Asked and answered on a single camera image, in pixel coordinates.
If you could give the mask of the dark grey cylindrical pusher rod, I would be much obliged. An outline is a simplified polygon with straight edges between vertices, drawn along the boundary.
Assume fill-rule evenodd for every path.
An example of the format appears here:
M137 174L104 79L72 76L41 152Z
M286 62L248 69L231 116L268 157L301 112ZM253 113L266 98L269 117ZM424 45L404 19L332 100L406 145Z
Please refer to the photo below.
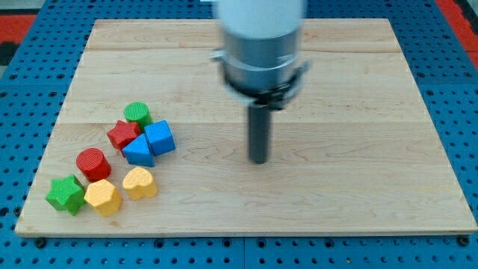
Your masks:
M248 107L248 152L256 164L267 161L270 145L270 109L266 105Z

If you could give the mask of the black pusher mount bracket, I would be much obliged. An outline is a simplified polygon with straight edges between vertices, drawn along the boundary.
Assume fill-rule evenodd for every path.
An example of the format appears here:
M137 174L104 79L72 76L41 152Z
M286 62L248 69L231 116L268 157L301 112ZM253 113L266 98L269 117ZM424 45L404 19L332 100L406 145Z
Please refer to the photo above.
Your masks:
M243 70L252 83L244 80L237 80L233 75L223 72L223 81L229 95L245 107L268 108L270 111L280 111L291 102L301 91L304 84L304 76L309 71L310 61L303 62L300 66L294 67L291 76L283 82L274 82L273 85L258 86L261 79L272 78L272 74L280 69L269 69L265 71Z

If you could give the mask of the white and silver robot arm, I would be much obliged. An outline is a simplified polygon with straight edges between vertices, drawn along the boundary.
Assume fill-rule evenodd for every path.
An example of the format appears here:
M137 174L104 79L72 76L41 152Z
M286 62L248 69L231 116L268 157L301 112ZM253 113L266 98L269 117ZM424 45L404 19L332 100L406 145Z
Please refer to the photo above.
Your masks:
M214 15L222 46L219 63L225 89L247 110L250 161L263 164L270 149L271 112L300 91L309 63L298 64L305 2L219 0Z

